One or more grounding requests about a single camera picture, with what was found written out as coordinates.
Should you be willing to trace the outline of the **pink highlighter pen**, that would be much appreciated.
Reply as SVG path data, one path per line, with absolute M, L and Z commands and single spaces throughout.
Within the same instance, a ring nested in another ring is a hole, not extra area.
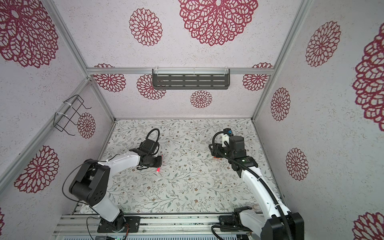
M 163 155 L 161 156 L 158 156 L 158 167 L 157 167 L 157 173 L 160 172 L 161 170 L 161 167 L 162 167 L 162 164 L 163 164 Z

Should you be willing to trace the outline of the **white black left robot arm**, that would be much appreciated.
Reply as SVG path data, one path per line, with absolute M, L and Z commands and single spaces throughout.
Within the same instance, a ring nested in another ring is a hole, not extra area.
M 123 232 L 129 225 L 123 211 L 108 197 L 110 177 L 134 167 L 141 170 L 160 168 L 162 156 L 158 155 L 159 148 L 158 142 L 145 140 L 138 148 L 130 149 L 110 160 L 89 159 L 80 166 L 69 186 L 69 193 L 90 206 L 100 216 L 99 233 Z

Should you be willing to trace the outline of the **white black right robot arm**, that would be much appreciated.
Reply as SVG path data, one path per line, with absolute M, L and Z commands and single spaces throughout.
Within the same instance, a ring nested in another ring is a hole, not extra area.
M 265 181 L 255 159 L 248 156 L 244 138 L 233 135 L 230 129 L 214 134 L 209 144 L 215 158 L 227 159 L 239 178 L 255 196 L 262 212 L 257 214 L 251 207 L 235 209 L 234 227 L 221 224 L 226 230 L 250 231 L 261 240 L 303 240 L 305 222 L 299 213 L 293 213 Z

